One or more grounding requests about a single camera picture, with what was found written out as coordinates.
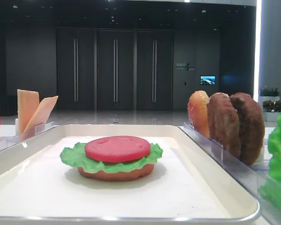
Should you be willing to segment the brown meat patty front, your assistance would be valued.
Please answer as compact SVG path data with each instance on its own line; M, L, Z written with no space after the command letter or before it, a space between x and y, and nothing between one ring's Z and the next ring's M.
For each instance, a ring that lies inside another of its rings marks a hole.
M240 157L240 122L236 109L228 94L218 92L210 97L207 104L209 134L236 158Z

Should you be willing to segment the brown meat patty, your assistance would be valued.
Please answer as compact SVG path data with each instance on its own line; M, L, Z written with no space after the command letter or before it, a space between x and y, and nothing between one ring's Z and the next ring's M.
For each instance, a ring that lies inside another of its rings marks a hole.
M207 104L209 134L236 158L240 157L240 122L236 109L228 94L218 92L210 97Z
M263 111L260 104L249 94L238 92L229 98L237 110L240 121L240 160L246 165L252 165L259 158L263 146L265 135Z

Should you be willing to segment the red tomato slice on burger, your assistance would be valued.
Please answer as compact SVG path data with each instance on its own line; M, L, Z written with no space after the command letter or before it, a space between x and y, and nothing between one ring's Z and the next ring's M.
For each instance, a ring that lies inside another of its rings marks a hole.
M135 136L108 136L87 143L85 154L90 159L122 163L141 159L150 153L150 143Z

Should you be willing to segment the leaning orange cheese slice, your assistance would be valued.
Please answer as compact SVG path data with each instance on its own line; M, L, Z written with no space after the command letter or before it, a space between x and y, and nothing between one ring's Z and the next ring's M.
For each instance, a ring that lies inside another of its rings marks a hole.
M58 96L44 98L37 107L32 118L28 122L24 132L30 131L34 127L45 124L57 102Z

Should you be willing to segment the brown meat patty rear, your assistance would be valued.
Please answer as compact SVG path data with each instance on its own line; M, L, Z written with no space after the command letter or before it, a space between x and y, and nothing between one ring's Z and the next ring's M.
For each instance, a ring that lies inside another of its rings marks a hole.
M229 98L237 110L240 121L240 160L246 165L252 165L259 158L263 146L265 135L263 111L260 104L249 94L238 92Z

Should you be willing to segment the green lettuce leaf at right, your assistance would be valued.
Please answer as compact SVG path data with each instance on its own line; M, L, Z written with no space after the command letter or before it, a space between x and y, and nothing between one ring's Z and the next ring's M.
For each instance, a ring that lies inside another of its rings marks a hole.
M267 148L272 154L268 171L270 178L259 189L259 193L281 211L281 113L276 128L269 134Z

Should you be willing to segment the orange sesame bun top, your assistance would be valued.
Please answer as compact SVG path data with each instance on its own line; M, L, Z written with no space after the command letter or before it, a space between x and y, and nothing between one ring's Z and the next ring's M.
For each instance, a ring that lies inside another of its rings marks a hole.
M190 123L206 138L210 136L207 117L208 103L209 96L207 93L203 90L199 90L192 93L187 104Z

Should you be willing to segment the dark double door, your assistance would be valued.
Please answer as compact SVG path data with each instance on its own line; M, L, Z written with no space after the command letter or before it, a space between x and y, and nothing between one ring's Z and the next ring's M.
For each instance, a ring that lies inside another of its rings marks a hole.
M137 109L172 106L173 33L137 32Z
M58 109L94 109L94 31L57 30Z
M133 32L97 33L97 108L133 109Z

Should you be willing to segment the middle dark double door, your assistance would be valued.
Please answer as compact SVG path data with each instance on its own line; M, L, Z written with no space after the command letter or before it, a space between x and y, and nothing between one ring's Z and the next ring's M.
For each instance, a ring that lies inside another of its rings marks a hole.
M133 109L133 32L97 33L97 108Z

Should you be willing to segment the white rectangular serving tray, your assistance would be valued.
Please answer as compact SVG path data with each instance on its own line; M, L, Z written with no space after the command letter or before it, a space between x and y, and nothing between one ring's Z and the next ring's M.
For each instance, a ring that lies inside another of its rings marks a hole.
M65 147L112 135L159 144L152 173L107 182L61 162ZM259 201L176 126L62 125L0 151L0 225L252 225L259 216Z

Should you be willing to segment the lower potted plant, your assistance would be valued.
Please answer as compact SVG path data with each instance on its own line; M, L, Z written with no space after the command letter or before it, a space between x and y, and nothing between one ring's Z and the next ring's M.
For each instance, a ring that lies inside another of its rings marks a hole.
M265 112L281 112L281 101L264 101L263 109Z

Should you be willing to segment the upper potted plant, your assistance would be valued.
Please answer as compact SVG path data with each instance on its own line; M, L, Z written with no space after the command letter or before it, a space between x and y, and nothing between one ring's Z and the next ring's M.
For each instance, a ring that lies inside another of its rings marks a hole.
M259 95L266 97L278 97L280 96L280 92L278 87L268 88L267 86L264 86L263 88L259 89Z

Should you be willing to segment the clear acrylic rack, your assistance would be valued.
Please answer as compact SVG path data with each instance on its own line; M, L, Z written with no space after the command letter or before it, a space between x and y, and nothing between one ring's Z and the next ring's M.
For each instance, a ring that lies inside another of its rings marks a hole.
M220 167L255 196L262 206L262 217L272 225L281 225L281 183L268 175L268 161L247 166L212 139L184 123L183 131L204 150Z
M0 151L3 151L13 145L25 142L29 138L32 138L32 137L34 137L38 134L41 134L49 129L52 129L56 126L57 125L53 121L48 124L38 125L35 128L33 128L32 130L24 132L20 135L1 137L0 138Z

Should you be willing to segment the clear acrylic right rack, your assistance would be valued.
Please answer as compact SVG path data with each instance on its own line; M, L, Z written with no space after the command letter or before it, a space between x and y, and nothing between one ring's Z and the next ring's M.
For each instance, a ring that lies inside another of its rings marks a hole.
M281 225L281 183L268 175L268 161L247 166L212 139L184 123L183 131L204 150L220 167L255 196L262 206L262 217L272 225Z

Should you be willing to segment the wall mounted display screen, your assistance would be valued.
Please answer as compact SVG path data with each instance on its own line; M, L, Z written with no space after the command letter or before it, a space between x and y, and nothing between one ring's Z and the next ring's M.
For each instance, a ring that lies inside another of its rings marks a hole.
M200 76L200 85L215 85L215 76Z

